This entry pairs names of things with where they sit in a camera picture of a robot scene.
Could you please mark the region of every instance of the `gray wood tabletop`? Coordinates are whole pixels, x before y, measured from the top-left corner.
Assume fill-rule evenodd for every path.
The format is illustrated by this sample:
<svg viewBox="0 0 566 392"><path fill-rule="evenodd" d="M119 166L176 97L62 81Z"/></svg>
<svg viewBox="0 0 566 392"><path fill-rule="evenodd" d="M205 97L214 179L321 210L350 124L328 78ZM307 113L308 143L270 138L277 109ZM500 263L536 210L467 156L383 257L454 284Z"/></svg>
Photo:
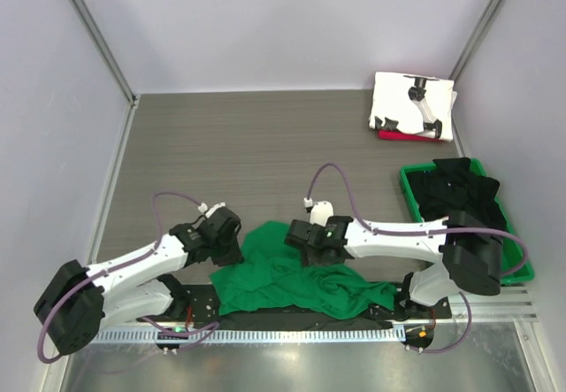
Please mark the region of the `gray wood tabletop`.
<svg viewBox="0 0 566 392"><path fill-rule="evenodd" d="M307 219L302 199L324 162L341 165L363 216L410 221L399 187L404 165L456 156L453 143L388 142L368 128L370 90L144 95L134 117L97 260L155 240L151 197L189 193L209 206L226 204L246 232L267 220ZM324 172L313 194L349 215L340 176ZM168 229L198 216L175 197L159 203ZM348 261L369 281L400 281L417 261L373 257ZM209 282L210 262L177 272L186 283Z"/></svg>

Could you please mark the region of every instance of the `white ruler strip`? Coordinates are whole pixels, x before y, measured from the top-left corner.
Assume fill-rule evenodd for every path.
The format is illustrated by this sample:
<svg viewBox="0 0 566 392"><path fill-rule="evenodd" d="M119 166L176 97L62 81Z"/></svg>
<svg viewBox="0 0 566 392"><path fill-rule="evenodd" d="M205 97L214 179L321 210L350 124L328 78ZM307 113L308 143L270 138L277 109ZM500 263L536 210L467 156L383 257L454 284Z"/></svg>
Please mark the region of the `white ruler strip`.
<svg viewBox="0 0 566 392"><path fill-rule="evenodd" d="M195 334L188 339L175 340L178 344L192 343L204 334ZM204 343L332 343L332 342L398 342L405 340L403 326L387 330L359 330L343 332L247 332L217 330ZM93 344L144 344L171 343L171 339L159 336L154 327L114 327L98 333Z"/></svg>

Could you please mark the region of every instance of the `cable connector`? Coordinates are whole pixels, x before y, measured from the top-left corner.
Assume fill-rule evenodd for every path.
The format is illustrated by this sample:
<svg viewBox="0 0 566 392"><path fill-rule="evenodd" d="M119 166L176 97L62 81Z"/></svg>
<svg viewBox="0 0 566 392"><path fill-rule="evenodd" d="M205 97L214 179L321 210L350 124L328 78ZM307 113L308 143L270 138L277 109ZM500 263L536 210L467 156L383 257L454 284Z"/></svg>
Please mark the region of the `cable connector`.
<svg viewBox="0 0 566 392"><path fill-rule="evenodd" d="M312 207L314 206L314 203L312 202L312 199L309 199L308 197L303 198L302 200L302 204L304 205L304 209L307 210L307 213L310 213L310 211L312 211Z"/></svg>
<svg viewBox="0 0 566 392"><path fill-rule="evenodd" d="M205 202L202 202L201 204L198 205L198 211L199 211L202 215L204 215L207 210L209 210L209 207L206 205Z"/></svg>

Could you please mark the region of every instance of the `black cloth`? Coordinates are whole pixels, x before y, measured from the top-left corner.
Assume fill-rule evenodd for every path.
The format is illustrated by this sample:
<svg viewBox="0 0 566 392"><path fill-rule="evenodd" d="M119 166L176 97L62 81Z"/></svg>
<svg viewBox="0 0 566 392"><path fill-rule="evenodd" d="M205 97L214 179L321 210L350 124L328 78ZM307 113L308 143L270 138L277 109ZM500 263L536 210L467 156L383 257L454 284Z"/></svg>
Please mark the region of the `black cloth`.
<svg viewBox="0 0 566 392"><path fill-rule="evenodd" d="M486 227L507 229L501 208L494 201L500 183L470 171L469 158L434 159L433 171L407 173L409 185L424 220L448 211L466 211Z"/></svg>

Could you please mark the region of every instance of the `red cloth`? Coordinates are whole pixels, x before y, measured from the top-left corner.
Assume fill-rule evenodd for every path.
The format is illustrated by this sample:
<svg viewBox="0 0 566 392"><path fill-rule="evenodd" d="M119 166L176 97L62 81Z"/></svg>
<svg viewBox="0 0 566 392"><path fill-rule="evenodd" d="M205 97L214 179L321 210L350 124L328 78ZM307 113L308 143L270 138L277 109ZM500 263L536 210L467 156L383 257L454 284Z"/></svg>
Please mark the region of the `red cloth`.
<svg viewBox="0 0 566 392"><path fill-rule="evenodd" d="M421 137L420 135L396 133L395 131L378 131L378 138L381 140L402 140L407 142L442 142L429 137Z"/></svg>

